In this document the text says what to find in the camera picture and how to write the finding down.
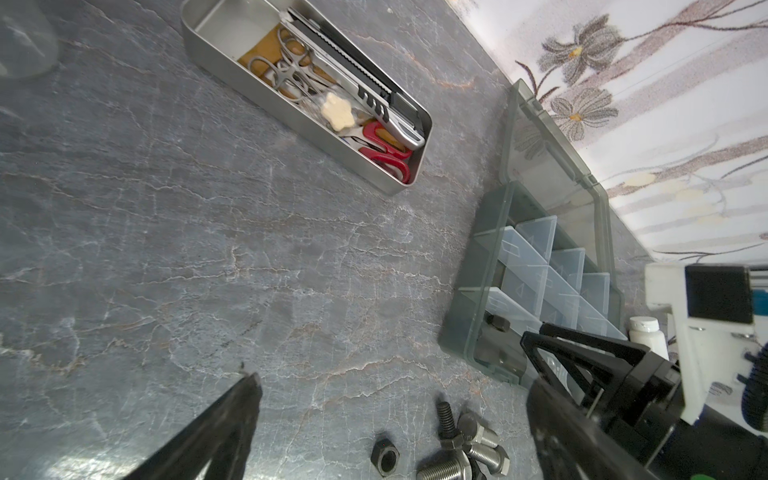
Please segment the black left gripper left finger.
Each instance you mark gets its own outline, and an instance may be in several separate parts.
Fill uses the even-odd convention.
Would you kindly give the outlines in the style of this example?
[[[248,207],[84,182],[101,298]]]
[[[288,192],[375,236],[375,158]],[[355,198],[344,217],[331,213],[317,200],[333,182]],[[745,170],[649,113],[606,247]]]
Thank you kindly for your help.
[[[262,396],[258,375],[243,377],[126,477],[242,479]]]

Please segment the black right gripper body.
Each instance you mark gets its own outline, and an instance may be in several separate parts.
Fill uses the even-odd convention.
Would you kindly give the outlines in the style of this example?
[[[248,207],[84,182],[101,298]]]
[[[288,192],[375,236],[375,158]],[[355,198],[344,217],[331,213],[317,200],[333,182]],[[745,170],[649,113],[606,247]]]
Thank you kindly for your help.
[[[653,352],[632,365],[609,357],[593,369],[590,418],[642,465],[673,433],[684,407],[679,367]]]

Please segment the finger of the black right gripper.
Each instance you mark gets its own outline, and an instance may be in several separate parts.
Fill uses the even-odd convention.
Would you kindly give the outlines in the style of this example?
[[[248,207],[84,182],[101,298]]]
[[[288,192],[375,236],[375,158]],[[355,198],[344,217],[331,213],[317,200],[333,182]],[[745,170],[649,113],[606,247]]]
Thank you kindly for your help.
[[[528,331],[520,345],[539,378],[580,408],[622,408],[624,406],[624,360],[569,340],[560,340]],[[582,392],[576,398],[551,368],[554,358]]]
[[[646,354],[651,352],[649,347],[635,344],[628,340],[596,335],[551,323],[543,324],[539,329],[539,333],[555,339],[569,340],[580,346],[590,347],[600,352],[611,354],[616,358],[627,361],[630,365],[637,365]]]

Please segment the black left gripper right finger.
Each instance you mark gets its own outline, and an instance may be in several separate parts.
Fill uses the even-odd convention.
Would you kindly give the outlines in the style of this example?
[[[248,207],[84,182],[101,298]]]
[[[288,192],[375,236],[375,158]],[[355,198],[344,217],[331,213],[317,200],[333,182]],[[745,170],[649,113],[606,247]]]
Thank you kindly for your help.
[[[546,479],[655,477],[544,378],[530,386],[526,411]]]

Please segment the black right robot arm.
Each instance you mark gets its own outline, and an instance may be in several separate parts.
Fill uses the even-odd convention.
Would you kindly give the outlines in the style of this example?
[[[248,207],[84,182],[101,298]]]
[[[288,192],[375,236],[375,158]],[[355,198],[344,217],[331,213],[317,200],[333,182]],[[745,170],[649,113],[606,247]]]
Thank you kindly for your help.
[[[544,324],[521,347],[547,479],[764,479],[767,439],[705,407],[683,420],[678,365],[647,346]]]

